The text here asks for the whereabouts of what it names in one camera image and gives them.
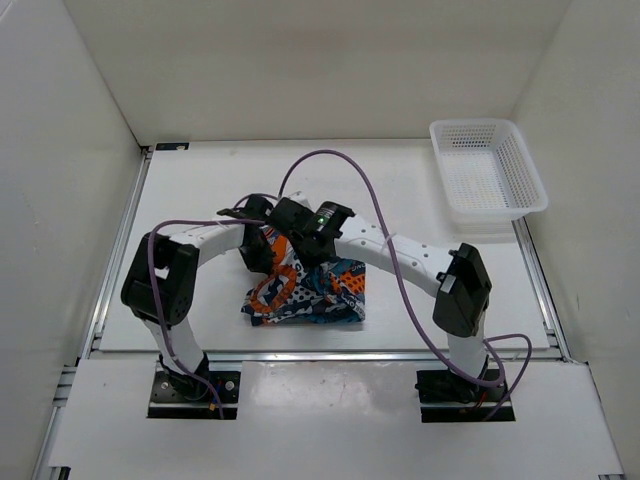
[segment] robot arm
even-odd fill
[[[295,194],[280,199],[275,207],[263,198],[250,198],[239,212],[223,212],[264,220],[289,239],[305,267],[337,255],[394,272],[389,239],[380,228],[341,205],[325,202],[313,212],[306,199]],[[447,333],[451,361],[468,375],[479,378],[487,362],[482,341],[491,282],[478,251],[462,244],[458,251],[447,252],[402,236],[394,236],[393,244],[404,279],[436,299],[433,319]],[[202,384],[184,375],[168,355],[149,284],[147,245],[148,235],[142,239],[125,280],[122,302],[153,334],[161,364],[174,388],[186,398],[200,398],[206,393]],[[270,270],[271,249],[255,225],[196,227],[170,237],[156,236],[156,278],[169,338],[181,363],[199,376],[207,374],[208,359],[197,345],[187,319],[196,271],[217,255],[236,248],[251,271]]]

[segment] patterned towel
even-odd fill
[[[364,320],[364,263],[335,257],[305,270],[286,237],[270,227],[263,231],[275,257],[271,274],[242,306],[252,325]]]

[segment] white panel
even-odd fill
[[[515,119],[551,199],[529,225],[569,345],[640,478],[640,3],[575,0]]]
[[[513,378],[520,364],[509,364]],[[154,364],[89,360],[50,464],[71,480],[597,479],[619,473],[587,367],[532,364],[515,422],[422,424],[412,364],[252,364],[235,421],[146,418]]]
[[[14,1],[0,20],[2,479],[31,473],[139,161],[62,2]]]
[[[448,221],[444,189],[428,140],[270,141],[191,144],[181,152],[155,152],[124,257],[101,343],[104,350],[155,350],[152,336],[119,293],[142,236],[169,218],[210,218],[250,192],[277,193],[288,167],[318,148],[351,155],[369,175],[392,232],[456,248],[465,237]],[[370,197],[358,174],[343,160],[318,157],[299,167],[287,191],[302,190],[317,208],[324,200],[348,205],[375,221]],[[475,238],[466,237],[475,243]],[[493,282],[488,336],[523,332],[547,347],[542,317],[513,231],[502,243],[478,244]],[[247,272],[231,252],[198,271],[189,318],[200,345],[210,350],[384,350],[425,349],[402,303],[395,278],[369,268],[362,324],[252,327],[240,313],[246,292],[261,275]],[[431,320],[434,300],[408,285],[416,312],[437,345],[446,336]],[[523,347],[518,340],[501,347]]]
[[[508,116],[569,0],[66,0],[143,143]]]

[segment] black mounting plate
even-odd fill
[[[448,370],[420,370],[418,374],[419,385],[438,385],[450,375]],[[489,369],[484,375],[484,380],[498,378],[497,369]],[[505,382],[501,387],[481,389],[486,392],[486,398],[482,405],[474,408],[474,404],[460,404],[442,400],[437,395],[429,394],[427,389],[418,390],[420,398],[420,413],[422,423],[453,423],[453,422],[481,422],[493,409],[496,402],[500,401],[508,390]],[[512,422],[516,417],[510,401],[505,402],[488,422]]]
[[[218,395],[223,404],[225,420],[235,420],[238,409],[229,407],[238,403],[240,395],[240,372],[237,371],[211,371],[209,381],[214,387],[218,387]],[[233,382],[233,388],[227,390],[227,382]],[[210,410],[209,395],[202,401],[192,401],[184,398],[176,392],[167,374],[156,371],[149,397],[147,418],[182,418],[199,420],[220,420],[220,409]]]

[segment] cable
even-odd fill
[[[158,279],[156,278],[155,272],[155,260],[154,260],[154,252],[153,247],[155,245],[155,238],[158,234],[158,231],[164,227],[169,225],[195,225],[195,226],[214,226],[214,225],[263,225],[264,222],[259,220],[245,220],[245,219],[229,219],[229,220],[166,220],[162,223],[156,225],[151,233],[149,234],[149,241],[147,243],[147,263],[149,267],[149,280],[151,283],[151,291],[153,292],[153,302],[156,307],[156,313],[158,315],[158,324],[160,325],[160,330],[162,331],[162,339],[164,341],[165,346],[167,347],[167,353],[171,357],[171,360],[176,364],[176,366],[182,370],[182,372],[188,376],[193,378],[194,380],[204,384],[209,391],[211,391],[213,401],[211,403],[215,403],[215,405],[220,409],[220,419],[224,419],[224,413],[222,411],[222,402],[220,401],[220,396],[216,389],[211,385],[209,380],[203,378],[195,373],[189,371],[189,369],[180,361],[177,357],[175,351],[173,350],[173,345],[171,344],[171,338],[169,337],[169,328],[167,326],[167,321],[164,318],[164,310],[162,308],[162,301],[160,299],[160,288],[158,287]]]
[[[353,168],[355,168],[356,171],[360,174],[360,177],[362,177],[362,180],[364,181],[367,187],[367,190],[369,191],[369,195],[371,196],[371,201],[373,202],[373,208],[376,211],[378,222],[380,222],[380,229],[382,230],[382,233],[384,234],[385,238],[388,239],[386,240],[386,242],[388,243],[388,246],[389,246],[389,255],[391,256],[391,263],[393,264],[393,270],[396,274],[396,281],[398,282],[398,288],[400,289],[400,295],[402,296],[402,301],[407,310],[407,313],[409,314],[409,318],[413,323],[413,326],[415,327],[418,334],[420,335],[420,338],[422,338],[422,340],[427,344],[427,346],[435,354],[435,356],[438,357],[438,360],[444,363],[453,373],[455,373],[459,377],[463,378],[464,380],[474,385],[478,385],[480,387],[493,388],[493,387],[500,386],[505,381],[504,364],[502,363],[502,360],[498,356],[498,353],[494,350],[494,348],[490,345],[490,343],[486,339],[483,340],[483,343],[487,348],[487,350],[489,351],[489,353],[491,354],[491,356],[493,357],[494,361],[496,362],[496,365],[499,371],[498,378],[496,380],[479,379],[469,375],[464,370],[460,369],[453,362],[451,362],[451,360],[449,360],[440,351],[440,349],[438,349],[438,347],[433,343],[433,341],[429,338],[427,333],[424,331],[424,329],[422,328],[422,325],[420,325],[418,317],[415,311],[413,310],[413,306],[411,305],[411,301],[409,300],[407,289],[404,286],[404,281],[402,278],[402,272],[400,271],[400,264],[398,263],[398,256],[396,254],[396,249],[393,244],[393,240],[391,239],[389,229],[387,228],[387,224],[384,221],[382,210],[380,208],[380,203],[378,202],[378,197],[376,196],[373,185],[369,181],[369,178],[367,177],[364,170],[362,170],[360,165],[358,165],[351,157],[349,157],[348,155],[345,155],[342,152],[338,152],[337,150],[331,150],[331,149],[314,150],[313,152],[309,152],[306,155],[303,155],[298,160],[296,160],[293,163],[293,165],[291,165],[291,167],[289,167],[289,170],[287,171],[286,175],[282,179],[282,184],[280,185],[280,190],[278,191],[278,197],[282,197],[282,194],[284,192],[284,187],[286,186],[287,181],[289,180],[289,177],[291,176],[295,168],[298,165],[300,165],[302,162],[304,162],[306,159],[316,155],[321,155],[321,154],[335,155],[342,158],[347,163],[349,163]]]
[[[275,195],[271,195],[270,193],[250,193],[249,195],[245,195],[240,200],[238,200],[236,204],[233,206],[233,208],[234,209],[238,208],[240,204],[244,202],[246,199],[248,199],[251,195],[260,195],[261,197],[270,198],[271,200],[278,200],[278,197],[276,197]]]
[[[491,409],[489,413],[487,413],[487,416],[482,419],[483,422],[486,422],[491,417],[493,417],[496,414],[496,412],[500,409],[500,407],[504,405],[504,403],[511,398],[511,394],[518,386],[518,383],[520,383],[520,380],[524,375],[524,371],[527,369],[527,366],[531,361],[531,356],[533,355],[533,344],[531,343],[531,339],[527,337],[524,333],[510,333],[508,335],[499,335],[497,337],[487,338],[487,342],[497,342],[500,340],[507,340],[509,338],[523,338],[524,341],[527,342],[527,356],[525,357],[524,362],[522,363],[522,367],[520,367],[518,376],[515,378],[515,380],[511,384],[511,388],[507,390],[507,392],[502,396],[500,401],[496,403],[496,405]]]

